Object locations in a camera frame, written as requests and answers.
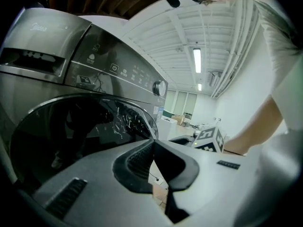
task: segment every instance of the midea logo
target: midea logo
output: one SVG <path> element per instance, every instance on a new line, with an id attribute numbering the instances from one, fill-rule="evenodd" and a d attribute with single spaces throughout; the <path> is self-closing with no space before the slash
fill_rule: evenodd
<path id="1" fill-rule="evenodd" d="M 46 31 L 47 28 L 43 26 L 39 26 L 37 23 L 33 23 L 32 28 L 30 30 Z"/>

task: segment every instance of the white shirt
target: white shirt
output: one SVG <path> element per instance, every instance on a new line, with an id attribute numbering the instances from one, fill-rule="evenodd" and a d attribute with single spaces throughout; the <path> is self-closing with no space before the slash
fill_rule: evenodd
<path id="1" fill-rule="evenodd" d="M 289 129 L 303 130 L 303 53 L 295 28 L 276 0 L 256 0 L 274 71 L 272 97 Z"/>

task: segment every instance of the power button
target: power button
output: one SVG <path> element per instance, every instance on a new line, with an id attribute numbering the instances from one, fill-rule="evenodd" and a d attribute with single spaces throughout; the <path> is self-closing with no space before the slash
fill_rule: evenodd
<path id="1" fill-rule="evenodd" d="M 115 73 L 115 74 L 118 74 L 118 71 L 119 71 L 119 66 L 116 65 L 116 64 L 111 64 L 110 65 L 110 69 L 109 69 L 111 72 Z"/>

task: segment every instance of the washing machine door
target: washing machine door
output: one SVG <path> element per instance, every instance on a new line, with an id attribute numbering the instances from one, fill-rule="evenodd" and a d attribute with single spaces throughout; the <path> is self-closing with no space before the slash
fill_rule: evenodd
<path id="1" fill-rule="evenodd" d="M 100 94 L 63 96 L 22 120 L 10 158 L 18 181 L 32 194 L 87 155 L 157 136 L 155 121 L 136 104 Z"/>

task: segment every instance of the fluorescent light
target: fluorescent light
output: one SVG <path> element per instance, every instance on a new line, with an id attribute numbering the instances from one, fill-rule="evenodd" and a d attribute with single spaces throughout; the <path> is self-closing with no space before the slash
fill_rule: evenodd
<path id="1" fill-rule="evenodd" d="M 201 50 L 199 48 L 194 49 L 194 58 L 196 65 L 196 73 L 201 73 Z"/>

